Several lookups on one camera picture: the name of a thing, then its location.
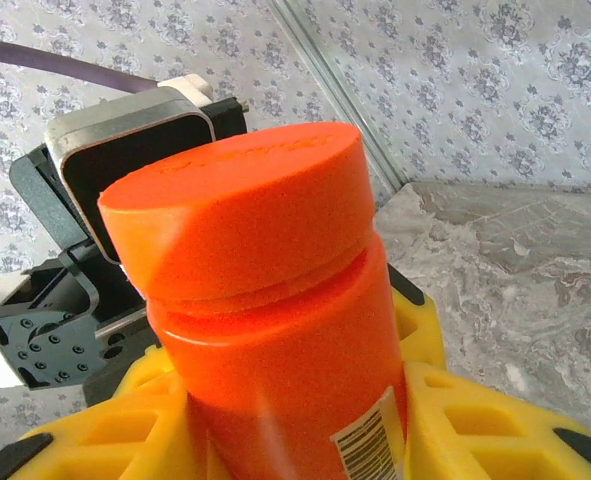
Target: white label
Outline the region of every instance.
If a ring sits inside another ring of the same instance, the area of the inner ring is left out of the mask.
[[[402,480],[404,433],[393,387],[331,440],[349,480]]]

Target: orange cap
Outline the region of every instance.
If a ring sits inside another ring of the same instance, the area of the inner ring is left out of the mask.
[[[99,208],[133,284],[172,302],[270,289],[351,257],[343,267],[374,214],[359,130],[342,123],[179,153],[115,182]]]

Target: cable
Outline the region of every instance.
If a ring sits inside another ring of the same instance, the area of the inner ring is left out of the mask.
[[[0,63],[58,73],[128,93],[142,92],[157,87],[155,80],[6,42],[0,42]]]

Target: gray marble floor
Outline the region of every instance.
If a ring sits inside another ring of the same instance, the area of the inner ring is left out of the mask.
[[[591,428],[591,195],[414,184],[376,224],[452,372]]]

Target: orange bottle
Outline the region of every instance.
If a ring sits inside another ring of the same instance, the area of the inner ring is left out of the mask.
[[[356,128],[198,147],[99,206],[236,478],[398,478],[404,378]]]

